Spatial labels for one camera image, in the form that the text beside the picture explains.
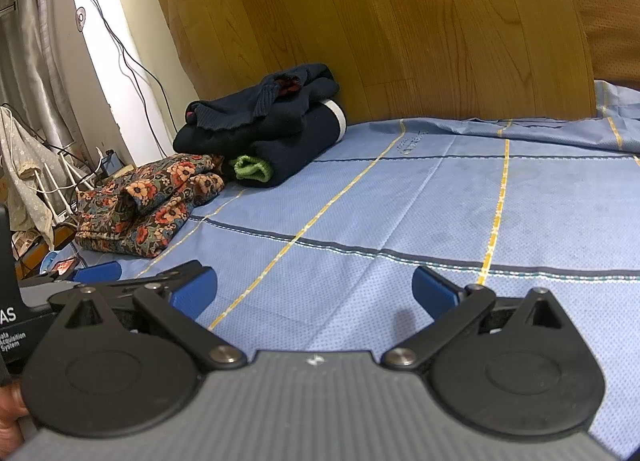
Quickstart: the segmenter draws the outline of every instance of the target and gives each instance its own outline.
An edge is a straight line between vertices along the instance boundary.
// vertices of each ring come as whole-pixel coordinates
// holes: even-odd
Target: finger
[[[11,385],[0,387],[0,427],[10,425],[19,417],[29,414],[22,401],[20,383],[14,381]]]
[[[4,459],[13,453],[23,442],[20,427],[15,421],[8,427],[0,428],[0,458]]]

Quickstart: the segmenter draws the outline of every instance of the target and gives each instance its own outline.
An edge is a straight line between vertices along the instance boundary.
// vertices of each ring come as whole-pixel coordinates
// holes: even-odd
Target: wooden headboard
[[[350,123],[594,115],[572,0],[159,0],[203,99],[324,62]]]

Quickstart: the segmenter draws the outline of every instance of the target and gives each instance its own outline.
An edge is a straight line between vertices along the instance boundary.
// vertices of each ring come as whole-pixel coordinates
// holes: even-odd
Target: pile of clothes
[[[192,102],[178,152],[78,193],[76,242],[97,251],[156,257],[223,178],[276,186],[339,142],[346,119],[324,64],[305,64],[214,100]]]
[[[174,150],[225,156],[245,186],[279,185],[342,139],[346,119],[331,99],[339,88],[325,64],[304,64],[233,95],[192,102]]]

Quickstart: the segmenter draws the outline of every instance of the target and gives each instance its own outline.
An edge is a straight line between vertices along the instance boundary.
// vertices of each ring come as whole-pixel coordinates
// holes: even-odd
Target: floral fabric
[[[79,192],[76,242],[90,250],[156,257],[193,208],[223,189],[222,161],[175,154]]]

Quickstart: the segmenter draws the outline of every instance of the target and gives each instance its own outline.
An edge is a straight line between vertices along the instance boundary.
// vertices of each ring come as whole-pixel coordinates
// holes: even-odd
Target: blue bed sheet
[[[640,444],[640,93],[596,92],[598,117],[578,122],[353,126],[282,186],[225,188],[152,261],[79,255],[117,259],[124,278],[212,266],[218,296],[198,321],[249,356],[379,356],[431,321],[412,298],[419,264],[502,296],[544,285],[606,376],[591,433],[628,457]]]

